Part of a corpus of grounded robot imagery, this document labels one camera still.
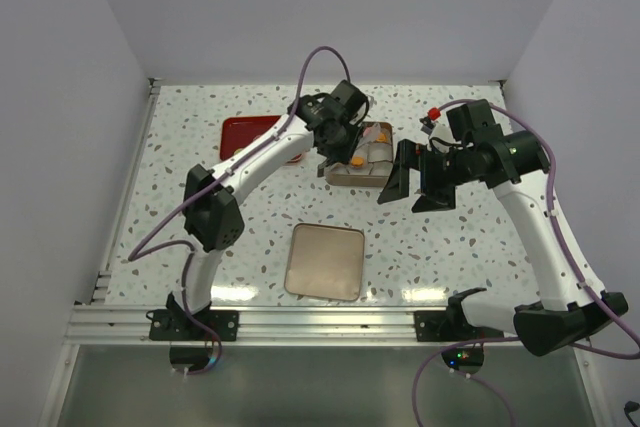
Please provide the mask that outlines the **metal tongs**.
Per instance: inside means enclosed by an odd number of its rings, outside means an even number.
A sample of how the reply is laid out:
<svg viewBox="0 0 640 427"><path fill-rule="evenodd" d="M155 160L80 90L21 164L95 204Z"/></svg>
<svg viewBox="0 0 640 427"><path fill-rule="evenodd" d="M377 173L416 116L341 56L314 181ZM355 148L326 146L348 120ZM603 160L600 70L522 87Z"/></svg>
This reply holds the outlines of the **metal tongs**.
<svg viewBox="0 0 640 427"><path fill-rule="evenodd" d="M324 175L337 164L348 164L354 154L374 142L381 133L379 124L364 127L360 124L328 122L314 131L313 147L324 160L317 168L317 176Z"/></svg>

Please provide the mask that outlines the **square cookie tin box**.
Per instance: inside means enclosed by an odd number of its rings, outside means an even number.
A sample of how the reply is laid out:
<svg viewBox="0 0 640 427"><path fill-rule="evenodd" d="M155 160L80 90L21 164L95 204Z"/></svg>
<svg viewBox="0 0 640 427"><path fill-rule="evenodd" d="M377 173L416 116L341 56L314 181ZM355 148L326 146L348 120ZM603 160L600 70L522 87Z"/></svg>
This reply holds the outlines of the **square cookie tin box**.
<svg viewBox="0 0 640 427"><path fill-rule="evenodd" d="M360 148L354 156L366 160L362 168L354 168L348 164L337 164L325 174L325 180L332 186L382 188L385 186L394 161L393 127L388 122L365 122L364 127L379 124L381 133L388 137L387 143L376 140Z"/></svg>

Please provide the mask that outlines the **square tin lid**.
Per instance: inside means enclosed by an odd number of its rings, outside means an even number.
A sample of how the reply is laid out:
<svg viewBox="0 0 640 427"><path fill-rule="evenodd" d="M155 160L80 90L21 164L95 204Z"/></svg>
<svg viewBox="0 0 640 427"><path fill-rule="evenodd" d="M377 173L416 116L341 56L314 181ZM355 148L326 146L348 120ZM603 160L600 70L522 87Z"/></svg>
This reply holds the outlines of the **square tin lid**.
<svg viewBox="0 0 640 427"><path fill-rule="evenodd" d="M359 298L365 253L360 230L299 223L292 233L284 288L333 301Z"/></svg>

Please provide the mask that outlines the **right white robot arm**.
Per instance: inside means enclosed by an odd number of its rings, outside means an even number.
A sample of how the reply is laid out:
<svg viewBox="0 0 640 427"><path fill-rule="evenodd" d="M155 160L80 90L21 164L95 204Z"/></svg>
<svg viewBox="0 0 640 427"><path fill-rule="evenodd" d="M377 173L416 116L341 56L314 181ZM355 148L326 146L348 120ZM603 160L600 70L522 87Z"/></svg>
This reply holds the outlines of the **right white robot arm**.
<svg viewBox="0 0 640 427"><path fill-rule="evenodd" d="M513 333L535 356L619 324L629 306L595 274L555 196L556 161L529 127L506 134L486 100L452 101L422 120L427 144L402 140L381 204L408 197L410 173L420 174L415 213L452 210L459 186L481 182L506 210L529 257L538 285L534 303L517 305L484 287L447 301L439 333L477 338L483 329Z"/></svg>

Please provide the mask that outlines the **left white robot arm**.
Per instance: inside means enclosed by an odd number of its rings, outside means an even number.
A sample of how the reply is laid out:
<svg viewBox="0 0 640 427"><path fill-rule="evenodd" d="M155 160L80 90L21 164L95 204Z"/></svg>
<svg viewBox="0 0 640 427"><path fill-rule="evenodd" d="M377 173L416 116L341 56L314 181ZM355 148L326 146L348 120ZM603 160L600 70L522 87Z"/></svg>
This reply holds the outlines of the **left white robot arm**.
<svg viewBox="0 0 640 427"><path fill-rule="evenodd" d="M359 113L369 111L366 94L347 80L332 92L305 95L240 153L206 170L187 174L184 228L192 244L178 288L167 298L172 326L185 339L201 337L208 326L203 311L223 252L242 235L241 206L269 176L299 154L314 149L327 165L352 157L363 136Z"/></svg>

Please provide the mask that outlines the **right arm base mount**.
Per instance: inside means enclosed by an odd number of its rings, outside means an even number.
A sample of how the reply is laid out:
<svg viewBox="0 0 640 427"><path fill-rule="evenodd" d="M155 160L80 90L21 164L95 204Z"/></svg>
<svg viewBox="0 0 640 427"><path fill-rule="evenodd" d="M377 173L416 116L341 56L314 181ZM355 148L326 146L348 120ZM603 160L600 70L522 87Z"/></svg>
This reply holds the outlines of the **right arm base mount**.
<svg viewBox="0 0 640 427"><path fill-rule="evenodd" d="M485 338L504 338L504 332L489 327L474 327L462 310L467 297L485 292L473 288L451 296L444 310L417 310L413 313L415 337L418 342L459 342Z"/></svg>

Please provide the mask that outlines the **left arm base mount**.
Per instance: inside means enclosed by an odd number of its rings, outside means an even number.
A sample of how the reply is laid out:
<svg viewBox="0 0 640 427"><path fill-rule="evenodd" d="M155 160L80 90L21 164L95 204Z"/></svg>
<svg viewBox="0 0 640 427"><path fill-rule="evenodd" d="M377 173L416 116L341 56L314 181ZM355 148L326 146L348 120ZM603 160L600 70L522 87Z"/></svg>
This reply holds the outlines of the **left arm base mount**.
<svg viewBox="0 0 640 427"><path fill-rule="evenodd" d="M221 341L234 342L240 325L236 310L210 309L187 316L174 295L170 293L164 308L147 311L150 321L149 339L152 341L203 341L212 340L215 333Z"/></svg>

